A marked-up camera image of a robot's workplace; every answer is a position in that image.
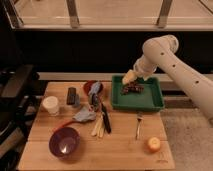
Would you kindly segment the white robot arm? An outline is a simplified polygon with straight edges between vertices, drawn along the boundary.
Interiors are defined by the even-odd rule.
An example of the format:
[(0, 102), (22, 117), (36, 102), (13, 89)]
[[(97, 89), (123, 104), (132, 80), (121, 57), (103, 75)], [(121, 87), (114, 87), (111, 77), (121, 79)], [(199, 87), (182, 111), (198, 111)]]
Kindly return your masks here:
[(142, 46), (143, 55), (138, 58), (122, 79), (123, 84), (137, 78), (148, 79), (159, 67), (195, 103), (209, 121), (213, 121), (213, 81), (194, 70), (176, 55), (178, 39), (165, 35), (148, 39)]

